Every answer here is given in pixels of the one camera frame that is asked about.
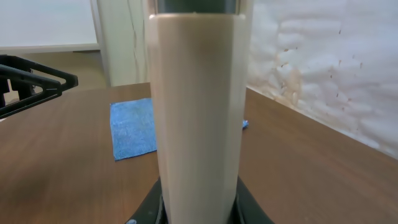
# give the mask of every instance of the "towel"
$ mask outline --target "towel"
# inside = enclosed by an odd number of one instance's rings
[[[152,99],[111,103],[110,121],[115,161],[156,151]]]

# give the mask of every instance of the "folded cloth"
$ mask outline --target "folded cloth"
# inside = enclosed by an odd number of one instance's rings
[[[152,99],[111,103],[110,120],[115,161],[156,151]]]

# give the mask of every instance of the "tabletop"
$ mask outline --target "tabletop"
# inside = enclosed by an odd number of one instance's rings
[[[109,104],[150,85],[66,93],[0,123],[0,223],[124,223],[156,152],[115,162]],[[398,162],[247,90],[239,176],[276,223],[398,223]]]

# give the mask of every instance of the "white pillar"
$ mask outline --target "white pillar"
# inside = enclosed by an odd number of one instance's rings
[[[252,2],[146,21],[162,193],[172,224],[226,223],[235,195]]]

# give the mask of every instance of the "black metal bracket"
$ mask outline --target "black metal bracket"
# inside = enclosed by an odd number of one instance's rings
[[[167,224],[160,178],[126,224]],[[238,177],[236,198],[228,224],[274,224]]]
[[[56,80],[34,75],[32,70],[62,78],[66,82],[61,84]],[[4,94],[10,92],[7,80],[10,80],[12,90],[18,91],[19,95],[19,101],[10,105],[6,105],[4,100]],[[63,91],[77,85],[76,75],[16,56],[0,55],[0,119],[59,97]],[[34,86],[41,87],[43,91],[35,93]]]

